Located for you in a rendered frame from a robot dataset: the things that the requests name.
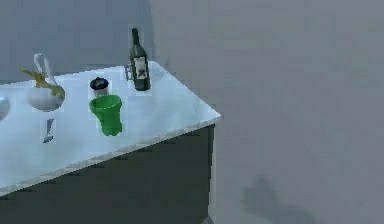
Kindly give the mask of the dark cabinet with pale worktop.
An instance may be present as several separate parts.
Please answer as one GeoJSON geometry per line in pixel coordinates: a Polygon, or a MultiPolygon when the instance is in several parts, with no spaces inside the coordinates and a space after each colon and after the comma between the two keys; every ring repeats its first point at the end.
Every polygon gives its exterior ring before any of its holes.
{"type": "Polygon", "coordinates": [[[134,89],[122,66],[61,75],[67,92],[44,143],[47,114],[32,81],[0,85],[0,224],[213,224],[209,215],[219,114],[156,62],[152,87],[134,89]],[[105,136],[89,102],[96,77],[122,100],[122,131],[105,136]]]}

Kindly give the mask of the dark green wine bottle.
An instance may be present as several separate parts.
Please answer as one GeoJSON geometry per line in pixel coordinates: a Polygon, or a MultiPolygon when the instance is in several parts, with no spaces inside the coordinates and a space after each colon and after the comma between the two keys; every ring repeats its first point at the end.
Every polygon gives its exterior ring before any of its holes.
{"type": "Polygon", "coordinates": [[[140,44],[138,29],[132,28],[131,34],[130,62],[135,89],[137,91],[147,91],[151,88],[147,53],[140,44]]]}

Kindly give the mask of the green plastic cup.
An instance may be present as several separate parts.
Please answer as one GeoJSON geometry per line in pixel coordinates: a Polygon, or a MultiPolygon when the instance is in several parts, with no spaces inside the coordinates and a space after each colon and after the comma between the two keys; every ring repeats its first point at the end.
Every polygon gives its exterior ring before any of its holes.
{"type": "Polygon", "coordinates": [[[122,131],[121,107],[122,100],[118,95],[103,95],[89,102],[89,109],[99,120],[105,136],[116,136],[122,131]]]}

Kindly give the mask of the black-lidded small shaker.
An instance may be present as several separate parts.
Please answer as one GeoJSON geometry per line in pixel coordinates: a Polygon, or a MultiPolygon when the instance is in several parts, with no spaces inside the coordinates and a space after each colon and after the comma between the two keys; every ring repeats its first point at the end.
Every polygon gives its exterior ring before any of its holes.
{"type": "Polygon", "coordinates": [[[93,90],[95,97],[108,95],[109,81],[102,77],[96,77],[90,82],[90,88],[93,90]]]}

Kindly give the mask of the grey small utensil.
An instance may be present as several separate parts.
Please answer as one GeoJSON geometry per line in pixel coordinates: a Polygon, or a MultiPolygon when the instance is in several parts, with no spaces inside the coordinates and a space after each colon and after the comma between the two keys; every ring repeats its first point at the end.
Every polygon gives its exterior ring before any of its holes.
{"type": "Polygon", "coordinates": [[[48,143],[53,139],[53,135],[51,134],[51,129],[53,125],[54,119],[48,119],[46,123],[46,135],[43,139],[44,143],[48,143]]]}

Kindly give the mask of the white round flower vase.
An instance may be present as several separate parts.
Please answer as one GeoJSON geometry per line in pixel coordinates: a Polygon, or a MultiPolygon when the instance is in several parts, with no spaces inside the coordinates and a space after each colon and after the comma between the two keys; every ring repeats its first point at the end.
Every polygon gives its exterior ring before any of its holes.
{"type": "Polygon", "coordinates": [[[43,53],[35,53],[33,61],[36,71],[20,68],[21,72],[30,75],[35,81],[34,86],[27,92],[27,102],[39,111],[55,111],[65,101],[65,90],[52,75],[49,60],[43,53]]]}

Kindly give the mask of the grey round bowl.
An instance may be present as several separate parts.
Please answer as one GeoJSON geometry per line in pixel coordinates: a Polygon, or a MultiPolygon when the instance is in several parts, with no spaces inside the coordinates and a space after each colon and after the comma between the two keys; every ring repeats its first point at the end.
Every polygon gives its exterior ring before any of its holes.
{"type": "Polygon", "coordinates": [[[0,96],[0,121],[5,119],[10,110],[9,99],[5,96],[0,96]]]}

